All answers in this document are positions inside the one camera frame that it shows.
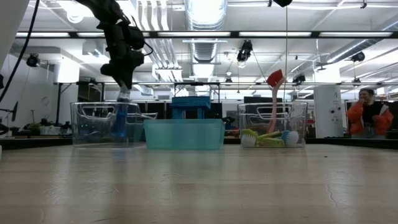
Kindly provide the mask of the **white tall appliance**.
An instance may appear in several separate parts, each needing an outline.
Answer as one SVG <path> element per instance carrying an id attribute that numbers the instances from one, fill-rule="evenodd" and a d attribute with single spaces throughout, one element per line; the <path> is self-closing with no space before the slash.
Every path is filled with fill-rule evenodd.
<path id="1" fill-rule="evenodd" d="M 342 137 L 343 115 L 339 86 L 316 86 L 314 89 L 316 138 Z"/>

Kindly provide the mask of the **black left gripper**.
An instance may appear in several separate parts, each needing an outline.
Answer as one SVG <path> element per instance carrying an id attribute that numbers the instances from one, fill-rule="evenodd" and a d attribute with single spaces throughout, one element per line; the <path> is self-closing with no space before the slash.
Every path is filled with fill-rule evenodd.
<path id="1" fill-rule="evenodd" d="M 109 53 L 110 61 L 102 65 L 100 72 L 102 75 L 112 77 L 116 83 L 126 85 L 128 90 L 132 89 L 132 76 L 136 67 L 144 63 L 144 54 L 142 49 L 134 50 L 125 41 L 124 31 L 127 24 L 106 24 L 105 25 L 105 39 L 107 43 L 106 51 Z M 123 72 L 118 67 L 124 66 Z"/>

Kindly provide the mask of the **blue dish brush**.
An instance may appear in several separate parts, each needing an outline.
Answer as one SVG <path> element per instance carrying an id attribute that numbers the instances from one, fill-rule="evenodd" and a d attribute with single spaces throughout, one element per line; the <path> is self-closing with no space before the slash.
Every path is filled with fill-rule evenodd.
<path id="1" fill-rule="evenodd" d="M 282 132 L 281 140 L 283 140 L 285 147 L 295 147 L 299 141 L 299 134 L 297 131 L 285 130 Z"/>

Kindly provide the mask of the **blue Dawn dish soap bottle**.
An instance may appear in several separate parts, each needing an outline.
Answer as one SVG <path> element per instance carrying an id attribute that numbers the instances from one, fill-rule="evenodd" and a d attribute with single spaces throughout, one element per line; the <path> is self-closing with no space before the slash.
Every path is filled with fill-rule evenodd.
<path id="1" fill-rule="evenodd" d="M 121 86 L 116 106 L 116 120 L 113 126 L 112 134 L 119 138 L 126 137 L 126 120 L 127 120 L 127 108 L 130 102 L 130 89 L 125 84 Z"/>

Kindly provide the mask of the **person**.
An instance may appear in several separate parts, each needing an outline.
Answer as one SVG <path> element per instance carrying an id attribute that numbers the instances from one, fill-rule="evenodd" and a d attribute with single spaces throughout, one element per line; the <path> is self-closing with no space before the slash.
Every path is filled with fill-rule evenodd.
<path id="1" fill-rule="evenodd" d="M 352 138 L 384 139 L 394 115 L 389 107 L 374 100 L 374 91 L 364 88 L 359 91 L 359 100 L 346 112 Z"/>

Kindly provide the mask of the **red black machine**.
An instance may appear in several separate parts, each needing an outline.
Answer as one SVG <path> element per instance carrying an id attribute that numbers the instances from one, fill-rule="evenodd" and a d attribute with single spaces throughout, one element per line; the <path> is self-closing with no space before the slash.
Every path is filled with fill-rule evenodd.
<path id="1" fill-rule="evenodd" d="M 6 120 L 9 123 L 8 118 L 11 117 L 11 121 L 14 122 L 16 120 L 17 109 L 18 109 L 19 102 L 17 101 L 13 107 L 13 109 L 4 109 L 0 108 L 0 111 L 6 112 Z M 7 134 L 10 131 L 10 127 L 2 123 L 2 118 L 0 117 L 0 136 Z"/>

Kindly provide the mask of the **black monitor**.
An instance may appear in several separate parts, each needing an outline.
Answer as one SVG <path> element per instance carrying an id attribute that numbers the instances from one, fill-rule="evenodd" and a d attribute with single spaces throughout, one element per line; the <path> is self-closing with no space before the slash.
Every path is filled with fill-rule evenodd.
<path id="1" fill-rule="evenodd" d="M 272 97 L 245 96 L 244 103 L 272 103 Z"/>

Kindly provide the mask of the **red dish brush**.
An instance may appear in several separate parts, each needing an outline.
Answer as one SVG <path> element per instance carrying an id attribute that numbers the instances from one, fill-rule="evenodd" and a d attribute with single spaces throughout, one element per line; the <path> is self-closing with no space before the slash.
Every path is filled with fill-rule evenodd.
<path id="1" fill-rule="evenodd" d="M 275 128 L 276 116 L 277 116 L 277 92 L 280 86 L 283 84 L 285 78 L 282 70 L 277 70 L 271 73 L 266 82 L 272 88 L 272 112 L 271 120 L 269 122 L 267 133 L 272 133 Z"/>

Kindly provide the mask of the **clear plastic bin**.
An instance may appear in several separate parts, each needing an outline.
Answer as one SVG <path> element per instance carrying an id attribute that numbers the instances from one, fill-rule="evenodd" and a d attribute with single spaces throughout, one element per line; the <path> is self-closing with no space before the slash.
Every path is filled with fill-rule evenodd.
<path id="1" fill-rule="evenodd" d="M 274 131 L 297 131 L 298 143 L 295 147 L 305 146 L 307 125 L 307 103 L 281 103 L 277 102 L 277 116 Z M 268 134 L 268 126 L 271 120 L 272 103 L 244 103 L 238 105 L 239 133 L 242 129 L 251 129 L 259 135 Z M 245 148 L 276 148 L 276 147 L 245 147 Z"/>
<path id="2" fill-rule="evenodd" d="M 118 102 L 71 103 L 72 139 L 75 147 L 125 148 L 144 140 L 144 121 L 157 113 L 141 113 L 136 103 L 128 103 L 126 137 L 112 134 Z"/>

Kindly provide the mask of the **black beam with light strips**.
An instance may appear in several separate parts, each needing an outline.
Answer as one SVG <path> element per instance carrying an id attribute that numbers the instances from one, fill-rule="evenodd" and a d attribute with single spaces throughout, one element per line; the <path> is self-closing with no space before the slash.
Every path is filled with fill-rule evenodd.
<path id="1" fill-rule="evenodd" d="M 398 39 L 398 31 L 149 31 L 148 39 Z M 103 39 L 102 32 L 33 32 L 33 39 Z"/>

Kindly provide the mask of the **teal plastic bin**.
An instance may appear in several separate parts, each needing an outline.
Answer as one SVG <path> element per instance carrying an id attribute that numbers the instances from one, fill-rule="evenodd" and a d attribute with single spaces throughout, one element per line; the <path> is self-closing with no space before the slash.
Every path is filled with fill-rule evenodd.
<path id="1" fill-rule="evenodd" d="M 152 119 L 144 121 L 144 131 L 153 150 L 216 151 L 224 143 L 221 119 Z"/>

